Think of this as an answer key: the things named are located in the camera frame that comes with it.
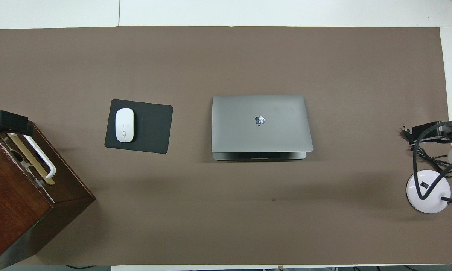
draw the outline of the round hole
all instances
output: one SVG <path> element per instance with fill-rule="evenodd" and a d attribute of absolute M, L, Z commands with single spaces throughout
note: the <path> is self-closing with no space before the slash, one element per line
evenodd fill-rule
<path fill-rule="evenodd" d="M 11 150 L 12 155 L 16 158 L 16 160 L 18 160 L 18 162 L 22 162 L 23 161 L 23 157 L 21 156 L 21 154 L 19 154 L 18 152 Z"/>

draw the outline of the apple logo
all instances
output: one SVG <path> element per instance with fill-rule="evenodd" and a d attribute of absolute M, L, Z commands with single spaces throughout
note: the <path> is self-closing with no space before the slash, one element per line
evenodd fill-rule
<path fill-rule="evenodd" d="M 263 125 L 264 122 L 266 122 L 263 116 L 255 117 L 255 120 L 258 127 Z"/>

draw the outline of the white handle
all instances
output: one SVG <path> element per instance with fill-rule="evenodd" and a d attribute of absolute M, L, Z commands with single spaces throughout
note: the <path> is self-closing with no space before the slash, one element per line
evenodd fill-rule
<path fill-rule="evenodd" d="M 42 151 L 42 149 L 35 143 L 35 140 L 32 139 L 32 137 L 24 135 L 24 137 L 27 139 L 28 143 L 35 149 L 35 151 L 39 154 L 39 156 L 42 158 L 42 160 L 49 166 L 50 172 L 45 176 L 45 178 L 50 179 L 55 175 L 55 172 L 57 172 L 57 169 L 55 168 L 55 165 L 52 164 L 52 161 L 45 155 L 45 153 Z"/>

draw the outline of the black mouse pad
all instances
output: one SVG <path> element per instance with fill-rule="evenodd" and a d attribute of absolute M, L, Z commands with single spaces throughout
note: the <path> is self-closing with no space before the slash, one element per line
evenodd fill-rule
<path fill-rule="evenodd" d="M 134 111 L 134 138 L 120 142 L 116 138 L 116 113 L 121 108 Z M 172 106 L 114 99 L 110 103 L 104 145 L 108 148 L 167 153 L 169 148 Z"/>

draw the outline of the closed laptop lid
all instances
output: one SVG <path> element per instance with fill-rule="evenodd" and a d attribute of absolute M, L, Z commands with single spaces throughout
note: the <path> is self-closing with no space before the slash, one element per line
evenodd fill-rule
<path fill-rule="evenodd" d="M 214 96 L 213 152 L 312 151 L 301 95 Z"/>

